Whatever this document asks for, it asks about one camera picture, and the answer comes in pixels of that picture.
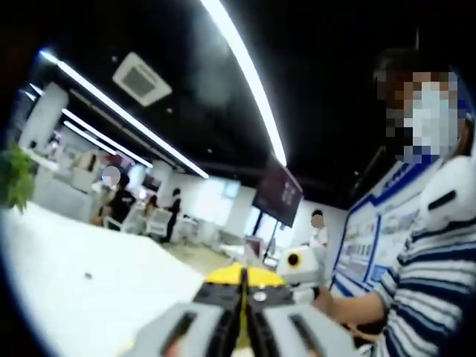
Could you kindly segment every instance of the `potted plant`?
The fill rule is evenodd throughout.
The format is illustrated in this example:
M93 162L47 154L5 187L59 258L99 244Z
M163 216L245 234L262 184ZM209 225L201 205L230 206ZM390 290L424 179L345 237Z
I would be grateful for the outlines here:
M18 144L0 153L0 208L17 207L20 213L33 195L33 163Z

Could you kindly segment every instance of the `black ceiling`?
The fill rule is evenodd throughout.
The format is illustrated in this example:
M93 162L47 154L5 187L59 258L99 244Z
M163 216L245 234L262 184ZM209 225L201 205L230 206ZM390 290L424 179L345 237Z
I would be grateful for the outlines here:
M260 75L288 168L305 197L348 208L356 199L350 191L385 136L372 81L375 57L384 48L413 45L416 11L401 5L342 10L312 1L222 3ZM254 185L271 143L236 59L216 45L220 41L199 0L119 1L78 9L50 49L207 173ZM112 82L131 51L167 81L170 96L144 108ZM36 70L36 84L55 80L120 122L60 71ZM155 157L75 96L70 109L124 146ZM372 187L393 163L383 153L358 191Z

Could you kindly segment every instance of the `window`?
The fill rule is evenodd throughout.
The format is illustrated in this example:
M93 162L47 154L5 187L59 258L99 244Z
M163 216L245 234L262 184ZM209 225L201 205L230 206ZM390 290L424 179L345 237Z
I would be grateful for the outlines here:
M253 234L254 226L258 220L258 216L260 215L260 210L258 210L255 206L251 206L250 212L248 213L248 218L246 219L245 224L245 236L251 236Z
M210 177L203 182L203 187L199 191L193 209L194 216L224 227L238 190L238 181Z
M251 207L245 226L246 236L253 234L253 229L256 225L259 215L260 210L256 207ZM265 246L268 246L269 240L273 236L275 225L276 219L264 213L256 235L263 239ZM276 239L276 246L278 250L288 248L292 241L292 228L277 223L276 231L274 231L274 238Z

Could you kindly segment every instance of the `small white robot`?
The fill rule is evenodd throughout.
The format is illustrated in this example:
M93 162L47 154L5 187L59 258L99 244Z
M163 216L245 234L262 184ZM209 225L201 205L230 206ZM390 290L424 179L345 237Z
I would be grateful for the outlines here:
M326 249L302 245L281 254L276 273L292 290L295 303L312 303L324 286Z

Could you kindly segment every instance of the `ceiling light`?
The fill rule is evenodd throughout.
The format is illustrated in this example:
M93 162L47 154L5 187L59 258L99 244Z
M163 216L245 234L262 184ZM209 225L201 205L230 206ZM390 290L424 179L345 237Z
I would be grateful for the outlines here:
M94 139L92 136L86 134L84 131L82 131L80 128L78 128L77 126L74 126L71 122L69 121L65 121L65 125L71 129L73 132L77 133L79 136L82 136L83 138L85 138L87 141L91 141L94 145L96 145L97 147L100 147L101 149L103 149L104 151L107 151L109 154L111 155L117 155L117 152L115 152L113 149L111 149L110 147L104 145L103 143L101 143L100 141Z
M42 89L38 88L37 86L35 86L34 84L31 84L30 83L30 87L33 88L33 90L38 93L39 95L43 95L43 93L45 93L45 91L43 91Z
M36 97L31 93L28 93L27 91L23 91L23 93L25 93L33 102L36 100Z
M99 139L105 141L106 143L108 143L109 145L111 145L112 147L114 147L115 149L118 149L119 151L123 152L124 154L128 155L130 158L133 158L134 160L136 160L137 162L140 162L141 164L143 164L144 166L146 167L152 167L152 164L149 163L148 161L144 160L142 157L140 157L139 155L136 155L135 153L133 153L132 151L126 149L125 147L123 147L122 145L120 145L118 142L112 140L111 138L105 136L102 132L99 132L98 130L96 130L95 128L93 128L92 126L90 126L89 124L87 124L83 119L77 117L75 114L73 114L72 112L70 112L69 110L67 109L63 109L62 110L62 113L64 115L66 115L68 118L70 118L71 120L73 120L76 124L79 124L81 125L84 129L88 130L90 133L96 135Z
M76 72L72 67L70 67L67 63L58 60L55 56L52 56L48 52L40 51L40 54L46 58L48 61L54 63L58 66L61 71L67 74L71 79L75 80L78 84L80 84L84 89L89 91L92 95L94 95L97 99L107 105L113 112L121 116L126 122L130 125L135 127L138 131L142 132L145 136L147 136L150 140L155 142L159 145L162 149L167 151L169 154L177 158L183 164L188 166L190 169L198 173L204 179L208 179L208 174L202 170L200 167L196 166L192 161L188 158L183 156L180 152L176 149L171 147L167 142L165 142L162 138L156 135L152 130L147 128L143 125L139 120L135 119L131 114L126 112L122 109L116 102L114 102L111 98L105 95L102 91L96 88L92 83L90 83L86 78L81 76L78 72Z
M266 97L265 89L263 88L263 84L261 84L260 77L258 76L248 50L246 50L245 44L238 34L237 28L235 28L234 23L231 21L230 16L219 0L200 1L209 12L211 18L215 21L216 26L237 58L238 64L245 75L246 82L248 82L254 100L256 100L256 104L260 110L261 118L263 119L269 140L273 146L274 155L283 166L286 166L286 155L277 131L273 113L271 112L271 107L269 106L268 98Z

